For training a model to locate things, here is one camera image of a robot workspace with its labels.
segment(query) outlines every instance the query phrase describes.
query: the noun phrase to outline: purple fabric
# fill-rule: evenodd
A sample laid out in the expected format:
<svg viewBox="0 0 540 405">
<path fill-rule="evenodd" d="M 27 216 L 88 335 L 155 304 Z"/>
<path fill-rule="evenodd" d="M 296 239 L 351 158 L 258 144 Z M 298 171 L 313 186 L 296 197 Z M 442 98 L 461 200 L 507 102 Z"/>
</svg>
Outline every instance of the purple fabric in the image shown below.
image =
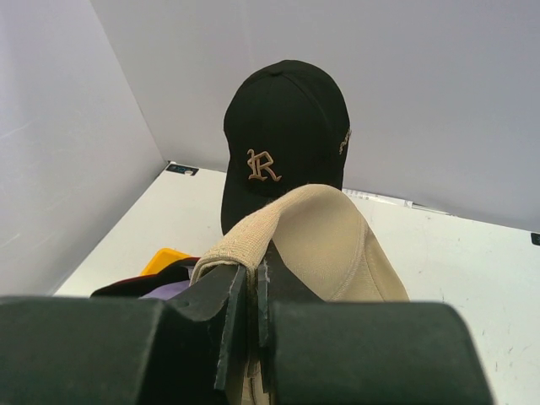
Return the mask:
<svg viewBox="0 0 540 405">
<path fill-rule="evenodd" d="M 178 295 L 189 287 L 189 280 L 170 283 L 158 287 L 154 291 L 143 295 L 141 298 L 158 298 L 160 300 L 170 300 L 175 295 Z"/>
</svg>

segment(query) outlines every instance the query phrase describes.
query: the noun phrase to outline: white tabletop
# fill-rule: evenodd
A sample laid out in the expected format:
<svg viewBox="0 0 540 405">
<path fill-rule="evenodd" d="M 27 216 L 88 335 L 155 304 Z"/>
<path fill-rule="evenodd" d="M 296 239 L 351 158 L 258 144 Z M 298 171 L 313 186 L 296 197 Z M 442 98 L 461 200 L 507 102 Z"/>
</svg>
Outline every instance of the white tabletop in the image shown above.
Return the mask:
<svg viewBox="0 0 540 405">
<path fill-rule="evenodd" d="M 89 296 L 140 274 L 163 247 L 201 256 L 221 237 L 224 174 L 164 171 L 57 291 Z M 540 398 L 540 246 L 530 233 L 351 197 L 411 300 L 444 301 L 469 326 L 499 404 Z"/>
</svg>

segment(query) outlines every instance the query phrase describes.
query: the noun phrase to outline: cap brim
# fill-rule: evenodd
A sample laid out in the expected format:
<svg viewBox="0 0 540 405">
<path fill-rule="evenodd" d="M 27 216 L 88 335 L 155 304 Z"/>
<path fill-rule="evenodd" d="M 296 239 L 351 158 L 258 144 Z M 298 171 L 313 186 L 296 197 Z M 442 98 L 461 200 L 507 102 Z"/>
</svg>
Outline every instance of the cap brim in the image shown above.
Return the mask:
<svg viewBox="0 0 540 405">
<path fill-rule="evenodd" d="M 221 230 L 223 235 L 250 213 L 261 209 L 276 198 L 250 193 L 241 183 L 240 174 L 229 162 L 227 178 L 221 201 Z"/>
</svg>

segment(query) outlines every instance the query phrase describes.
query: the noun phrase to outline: gold embroidered logo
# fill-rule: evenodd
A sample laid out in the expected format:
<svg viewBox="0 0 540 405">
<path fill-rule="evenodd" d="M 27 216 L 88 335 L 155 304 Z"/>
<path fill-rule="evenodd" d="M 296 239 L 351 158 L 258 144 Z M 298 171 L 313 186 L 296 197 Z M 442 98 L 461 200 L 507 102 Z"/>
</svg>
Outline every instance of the gold embroidered logo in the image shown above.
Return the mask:
<svg viewBox="0 0 540 405">
<path fill-rule="evenodd" d="M 347 142 L 350 136 L 351 136 L 351 128 L 349 128 L 347 133 L 345 134 L 345 139 L 343 140 L 343 142 L 339 144 L 339 154 L 343 153 L 343 148 L 345 148 L 345 145 L 347 145 Z"/>
<path fill-rule="evenodd" d="M 261 152 L 260 154 L 255 154 L 253 149 L 247 151 L 247 154 L 250 154 L 251 157 L 247 160 L 247 164 L 250 166 L 253 173 L 250 174 L 248 180 L 258 179 L 260 181 L 265 181 L 268 177 L 262 175 L 262 171 L 266 171 L 274 181 L 279 181 L 281 179 L 280 175 L 276 175 L 270 166 L 273 164 L 272 156 L 268 152 Z"/>
</svg>

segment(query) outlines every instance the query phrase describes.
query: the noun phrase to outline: white wall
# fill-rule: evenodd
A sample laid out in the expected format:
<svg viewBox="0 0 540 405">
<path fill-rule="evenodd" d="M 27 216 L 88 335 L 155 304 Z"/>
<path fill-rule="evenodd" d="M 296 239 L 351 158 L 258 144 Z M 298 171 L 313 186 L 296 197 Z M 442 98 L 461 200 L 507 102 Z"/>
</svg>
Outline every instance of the white wall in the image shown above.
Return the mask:
<svg viewBox="0 0 540 405">
<path fill-rule="evenodd" d="M 284 58 L 352 118 L 345 185 L 540 230 L 540 2 L 92 0 L 167 159 L 225 169 L 224 111 Z"/>
<path fill-rule="evenodd" d="M 88 0 L 0 0 L 0 294 L 54 290 L 164 165 Z"/>
</svg>

